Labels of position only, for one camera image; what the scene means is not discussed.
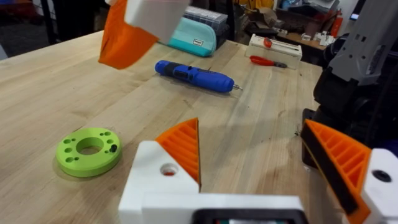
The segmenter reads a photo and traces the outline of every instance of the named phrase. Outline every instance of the orange block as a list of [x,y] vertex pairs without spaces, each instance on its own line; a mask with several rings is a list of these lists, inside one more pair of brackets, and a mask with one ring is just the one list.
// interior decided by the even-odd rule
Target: orange block
[[170,128],[155,140],[200,184],[198,118]]
[[361,191],[371,149],[355,139],[315,121],[305,120],[300,134],[306,148],[333,189],[351,224],[370,214]]
[[118,0],[111,6],[98,60],[117,69],[134,64],[158,41],[156,36],[125,23],[126,4],[127,0]]

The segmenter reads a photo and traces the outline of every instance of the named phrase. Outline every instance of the white box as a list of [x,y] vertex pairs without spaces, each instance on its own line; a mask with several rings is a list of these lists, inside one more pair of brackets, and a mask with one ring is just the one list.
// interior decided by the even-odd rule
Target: white box
[[281,41],[271,40],[272,46],[264,46],[264,38],[252,35],[246,56],[252,55],[266,58],[274,62],[285,63],[288,68],[297,69],[303,52],[300,45],[286,44]]

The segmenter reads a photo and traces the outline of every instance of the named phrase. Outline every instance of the storage box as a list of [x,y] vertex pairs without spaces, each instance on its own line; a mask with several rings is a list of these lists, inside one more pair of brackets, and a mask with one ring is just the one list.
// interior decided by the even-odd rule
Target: storage box
[[198,21],[211,26],[216,34],[225,28],[227,15],[218,12],[188,6],[183,15],[187,19]]
[[271,40],[272,46],[270,48],[264,45],[264,38],[252,35],[246,56],[252,55],[263,57],[275,62],[285,63],[288,68],[297,69],[303,52],[301,46],[287,44],[285,42]]

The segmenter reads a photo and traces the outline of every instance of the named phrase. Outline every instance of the red handle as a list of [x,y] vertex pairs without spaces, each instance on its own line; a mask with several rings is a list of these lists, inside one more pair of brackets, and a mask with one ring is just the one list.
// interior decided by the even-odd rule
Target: red handle
[[264,46],[268,48],[272,47],[272,41],[268,37],[264,38]]
[[250,60],[253,63],[256,63],[258,65],[264,65],[264,66],[273,66],[274,62],[271,60],[267,60],[265,58],[262,57],[258,57],[258,56],[250,56]]

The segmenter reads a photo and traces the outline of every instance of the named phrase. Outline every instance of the screw hole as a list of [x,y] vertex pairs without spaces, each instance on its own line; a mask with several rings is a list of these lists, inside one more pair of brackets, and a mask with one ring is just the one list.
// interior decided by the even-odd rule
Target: screw hole
[[372,174],[375,178],[377,178],[383,182],[391,182],[392,181],[390,175],[388,173],[384,172],[383,170],[373,170]]
[[160,168],[160,173],[165,176],[174,176],[178,172],[178,167],[174,164],[164,164]]

